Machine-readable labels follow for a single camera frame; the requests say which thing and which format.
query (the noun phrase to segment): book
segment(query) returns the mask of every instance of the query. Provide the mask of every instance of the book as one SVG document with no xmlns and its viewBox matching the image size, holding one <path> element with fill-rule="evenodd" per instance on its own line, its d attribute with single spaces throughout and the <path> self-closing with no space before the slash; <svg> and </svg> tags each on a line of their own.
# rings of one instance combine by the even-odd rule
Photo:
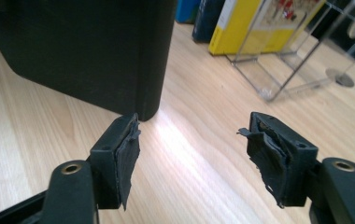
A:
<svg viewBox="0 0 355 224">
<path fill-rule="evenodd" d="M 225 0 L 202 0 L 192 30 L 195 42 L 209 43 L 219 20 Z"/>
<path fill-rule="evenodd" d="M 175 20 L 180 23 L 194 24 L 201 0 L 178 0 Z"/>
<path fill-rule="evenodd" d="M 158 110 L 176 1 L 14 1 L 0 51 L 19 76 L 119 114 Z"/>
<path fill-rule="evenodd" d="M 226 0 L 209 44 L 213 55 L 278 52 L 325 0 Z"/>
</svg>

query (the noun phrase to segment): metal grommet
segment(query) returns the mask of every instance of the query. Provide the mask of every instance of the metal grommet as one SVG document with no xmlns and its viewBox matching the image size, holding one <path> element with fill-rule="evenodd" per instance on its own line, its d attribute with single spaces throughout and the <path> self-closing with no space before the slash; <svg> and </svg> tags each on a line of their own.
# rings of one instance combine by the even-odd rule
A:
<svg viewBox="0 0 355 224">
<path fill-rule="evenodd" d="M 333 166 L 342 171 L 355 172 L 355 167 L 344 161 L 335 161 L 333 162 Z"/>
<path fill-rule="evenodd" d="M 67 164 L 64 168 L 62 168 L 61 173 L 63 175 L 72 175 L 72 174 L 78 172 L 79 170 L 81 170 L 80 164 L 70 163 L 70 164 Z"/>
</svg>

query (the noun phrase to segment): yellow book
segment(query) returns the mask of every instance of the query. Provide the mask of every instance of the yellow book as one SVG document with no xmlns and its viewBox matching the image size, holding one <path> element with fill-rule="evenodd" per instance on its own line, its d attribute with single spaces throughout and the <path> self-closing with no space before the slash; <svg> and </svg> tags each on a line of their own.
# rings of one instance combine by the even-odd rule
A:
<svg viewBox="0 0 355 224">
<path fill-rule="evenodd" d="M 281 51 L 325 0 L 226 0 L 209 44 L 213 55 Z"/>
</svg>

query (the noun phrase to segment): wooden surface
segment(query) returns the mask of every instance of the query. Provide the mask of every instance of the wooden surface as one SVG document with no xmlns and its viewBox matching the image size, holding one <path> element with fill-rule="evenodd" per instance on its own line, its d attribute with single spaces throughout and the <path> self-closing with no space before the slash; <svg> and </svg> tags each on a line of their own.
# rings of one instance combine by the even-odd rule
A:
<svg viewBox="0 0 355 224">
<path fill-rule="evenodd" d="M 139 126 L 127 210 L 102 211 L 101 223 L 308 223 L 310 201 L 280 209 L 235 133 L 259 111 L 318 146 L 319 160 L 355 161 L 355 87 L 268 104 L 191 32 L 175 25 L 160 109 Z M 86 159 L 118 116 L 15 75 L 0 55 L 0 211 L 45 190 L 59 164 Z"/>
</svg>

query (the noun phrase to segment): wood grain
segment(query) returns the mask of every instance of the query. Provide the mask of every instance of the wood grain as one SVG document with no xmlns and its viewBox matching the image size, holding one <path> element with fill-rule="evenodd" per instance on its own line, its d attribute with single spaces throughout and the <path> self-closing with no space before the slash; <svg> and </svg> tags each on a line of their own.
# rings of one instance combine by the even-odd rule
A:
<svg viewBox="0 0 355 224">
<path fill-rule="evenodd" d="M 355 87 L 266 103 L 191 32 L 175 25 L 160 109 L 139 127 L 127 210 L 102 211 L 101 223 L 309 223 L 310 201 L 277 207 L 235 133 L 259 111 L 318 146 L 319 160 L 355 162 Z M 17 76 L 0 54 L 0 211 L 45 190 L 57 165 L 86 159 L 118 116 Z"/>
</svg>

